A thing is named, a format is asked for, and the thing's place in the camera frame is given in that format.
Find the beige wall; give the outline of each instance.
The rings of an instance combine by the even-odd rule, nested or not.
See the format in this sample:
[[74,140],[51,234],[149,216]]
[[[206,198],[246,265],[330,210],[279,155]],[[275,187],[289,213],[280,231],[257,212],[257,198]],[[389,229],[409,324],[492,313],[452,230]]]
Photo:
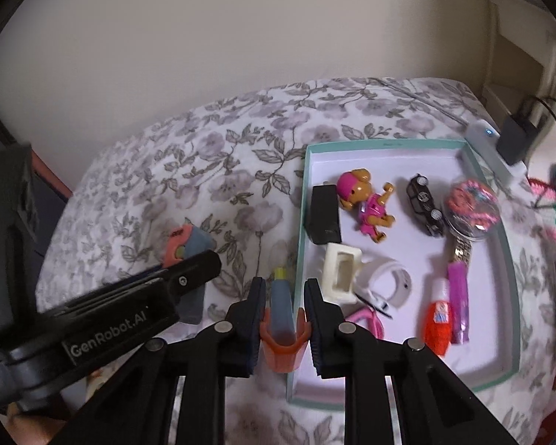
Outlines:
[[487,0],[26,0],[0,36],[0,117],[71,188],[95,154],[212,99],[329,76],[479,92]]

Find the toy dog head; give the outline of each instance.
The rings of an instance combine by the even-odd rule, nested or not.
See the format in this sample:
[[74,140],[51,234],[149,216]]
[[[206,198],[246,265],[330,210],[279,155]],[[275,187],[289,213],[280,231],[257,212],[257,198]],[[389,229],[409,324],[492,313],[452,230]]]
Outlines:
[[355,169],[344,172],[335,185],[344,209],[353,208],[357,202],[363,202],[373,193],[371,173],[366,169]]

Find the purple tube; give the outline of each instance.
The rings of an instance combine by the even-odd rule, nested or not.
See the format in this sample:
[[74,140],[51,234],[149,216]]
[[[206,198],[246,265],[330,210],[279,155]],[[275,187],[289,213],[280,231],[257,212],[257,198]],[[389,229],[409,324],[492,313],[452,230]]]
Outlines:
[[447,268],[449,278],[449,298],[451,316],[453,319],[453,334],[451,343],[461,345],[470,338],[470,302],[467,292],[467,266],[463,261],[449,263]]

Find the floral bedsheet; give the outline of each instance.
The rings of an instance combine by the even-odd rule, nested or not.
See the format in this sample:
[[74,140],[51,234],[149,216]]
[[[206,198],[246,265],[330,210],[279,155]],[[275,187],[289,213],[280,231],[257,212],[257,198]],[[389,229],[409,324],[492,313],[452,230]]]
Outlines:
[[[476,118],[489,117],[460,82],[340,78],[249,92],[157,122],[102,151],[87,170],[46,255],[39,309],[157,264],[169,230],[190,221],[211,233],[223,261],[221,275],[207,285],[202,323],[162,333],[170,342],[193,336],[223,319],[253,276],[295,267],[306,145],[460,139]],[[528,186],[508,194],[489,175],[519,285],[521,359],[518,374],[479,398],[525,445],[537,434],[551,392],[554,291]],[[285,377],[263,359],[252,379],[229,379],[226,387],[229,444],[343,443],[344,414],[286,403]]]

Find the toy dog figurine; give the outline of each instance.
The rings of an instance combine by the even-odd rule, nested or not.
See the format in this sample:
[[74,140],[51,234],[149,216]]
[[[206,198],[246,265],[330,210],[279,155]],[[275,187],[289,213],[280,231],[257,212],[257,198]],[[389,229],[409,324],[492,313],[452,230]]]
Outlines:
[[374,242],[379,243],[386,235],[377,231],[376,227],[389,228],[396,221],[385,210],[385,204],[395,188],[386,182],[383,186],[385,193],[375,194],[370,181],[371,173],[368,170],[355,169],[340,176],[336,189],[344,209],[350,211],[354,205],[359,205],[360,232],[368,234]]

